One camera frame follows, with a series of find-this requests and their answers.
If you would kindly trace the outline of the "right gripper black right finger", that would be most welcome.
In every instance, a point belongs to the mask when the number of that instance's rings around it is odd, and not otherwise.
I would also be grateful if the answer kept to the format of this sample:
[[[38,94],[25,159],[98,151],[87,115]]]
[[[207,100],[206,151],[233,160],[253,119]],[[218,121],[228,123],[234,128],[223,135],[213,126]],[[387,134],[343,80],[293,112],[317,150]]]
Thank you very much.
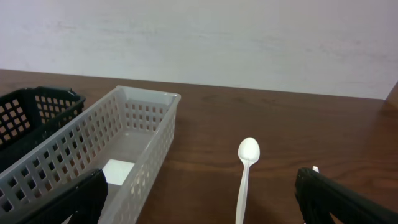
[[[361,196],[343,185],[303,167],[297,172],[295,197],[303,221],[334,223],[397,223],[397,213]]]

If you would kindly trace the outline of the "clear perforated plastic basket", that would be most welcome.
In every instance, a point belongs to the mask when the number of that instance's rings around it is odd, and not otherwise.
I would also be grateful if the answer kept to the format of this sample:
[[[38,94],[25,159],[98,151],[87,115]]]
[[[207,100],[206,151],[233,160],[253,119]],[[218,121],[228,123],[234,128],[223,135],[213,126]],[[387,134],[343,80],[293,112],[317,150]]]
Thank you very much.
[[[1,222],[110,159],[135,163],[108,184],[97,223],[135,223],[174,138],[180,95],[118,86],[1,174]]]

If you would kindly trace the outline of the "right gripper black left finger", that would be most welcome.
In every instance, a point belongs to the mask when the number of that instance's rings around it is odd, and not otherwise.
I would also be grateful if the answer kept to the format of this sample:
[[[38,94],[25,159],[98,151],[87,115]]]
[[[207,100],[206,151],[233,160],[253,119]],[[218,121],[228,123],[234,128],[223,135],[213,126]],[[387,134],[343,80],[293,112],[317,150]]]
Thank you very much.
[[[101,169],[93,169],[17,211],[18,223],[97,223],[108,184]]]

